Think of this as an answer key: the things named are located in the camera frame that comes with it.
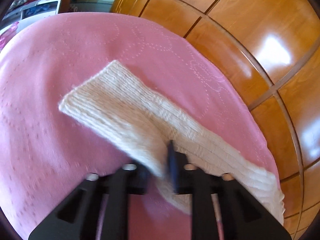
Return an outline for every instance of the screw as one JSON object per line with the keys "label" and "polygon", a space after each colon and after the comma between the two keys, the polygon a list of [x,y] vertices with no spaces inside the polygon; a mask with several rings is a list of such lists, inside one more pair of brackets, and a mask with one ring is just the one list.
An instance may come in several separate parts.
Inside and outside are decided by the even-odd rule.
{"label": "screw", "polygon": [[189,164],[184,165],[183,168],[184,168],[186,171],[194,171],[194,170],[196,170],[198,167],[195,166],[195,165],[193,165],[193,164],[191,164],[191,163],[189,163]]}
{"label": "screw", "polygon": [[132,163],[127,163],[125,165],[122,166],[122,169],[125,171],[134,171],[137,168],[137,166],[135,164]]}
{"label": "screw", "polygon": [[222,179],[225,181],[234,180],[235,178],[230,173],[225,173],[222,175]]}
{"label": "screw", "polygon": [[90,181],[96,181],[97,179],[99,179],[99,175],[95,173],[89,173],[85,179]]}

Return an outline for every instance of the pink object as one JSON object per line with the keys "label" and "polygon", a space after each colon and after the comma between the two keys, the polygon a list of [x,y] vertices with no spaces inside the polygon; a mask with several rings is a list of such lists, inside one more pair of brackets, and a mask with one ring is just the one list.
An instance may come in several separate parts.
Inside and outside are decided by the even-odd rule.
{"label": "pink object", "polygon": [[[129,160],[58,111],[67,92],[114,59],[278,178],[239,95],[185,39],[142,18],[60,14],[25,28],[0,54],[0,206],[23,239],[85,174],[111,173]],[[154,183],[130,199],[131,240],[190,239],[190,217]]]}
{"label": "pink object", "polygon": [[13,23],[9,29],[0,35],[0,52],[3,50],[4,46],[17,34],[19,22]]}

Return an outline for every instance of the dotted pattern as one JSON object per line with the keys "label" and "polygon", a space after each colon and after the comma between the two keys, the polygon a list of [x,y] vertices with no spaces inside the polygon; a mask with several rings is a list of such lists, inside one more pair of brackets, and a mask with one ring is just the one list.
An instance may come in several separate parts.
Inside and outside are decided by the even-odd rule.
{"label": "dotted pattern", "polygon": [[[0,206],[23,239],[87,173],[105,175],[129,161],[58,111],[66,93],[114,59],[278,177],[239,95],[185,39],[142,18],[56,15],[18,33],[0,54]],[[130,211],[130,239],[190,238],[190,218],[154,183],[148,195],[132,196]]]}

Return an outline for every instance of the knitted sock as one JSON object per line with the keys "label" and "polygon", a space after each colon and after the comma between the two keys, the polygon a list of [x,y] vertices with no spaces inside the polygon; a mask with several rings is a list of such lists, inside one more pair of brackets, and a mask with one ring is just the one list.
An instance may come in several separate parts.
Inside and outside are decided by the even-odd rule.
{"label": "knitted sock", "polygon": [[221,137],[197,123],[166,97],[145,86],[118,61],[68,93],[60,111],[110,140],[160,177],[161,195],[189,212],[190,198],[174,195],[165,179],[169,139],[207,173],[230,172],[283,224],[284,195],[271,172],[245,160]]}

